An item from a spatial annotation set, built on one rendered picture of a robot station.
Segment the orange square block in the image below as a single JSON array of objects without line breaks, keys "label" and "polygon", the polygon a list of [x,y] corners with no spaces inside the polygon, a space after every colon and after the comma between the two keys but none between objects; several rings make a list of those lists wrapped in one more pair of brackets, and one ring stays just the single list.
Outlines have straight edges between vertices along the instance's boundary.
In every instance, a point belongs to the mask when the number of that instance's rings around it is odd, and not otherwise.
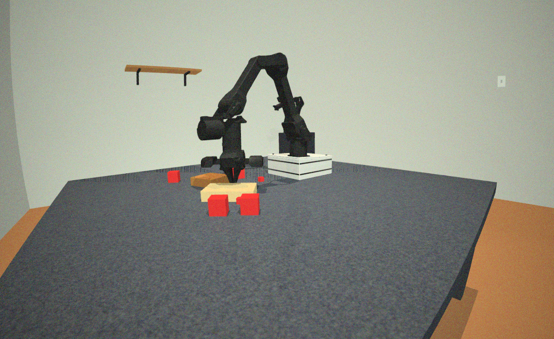
[{"label": "orange square block", "polygon": [[210,183],[229,183],[226,174],[207,173],[199,176],[190,177],[191,186],[207,187]]}]

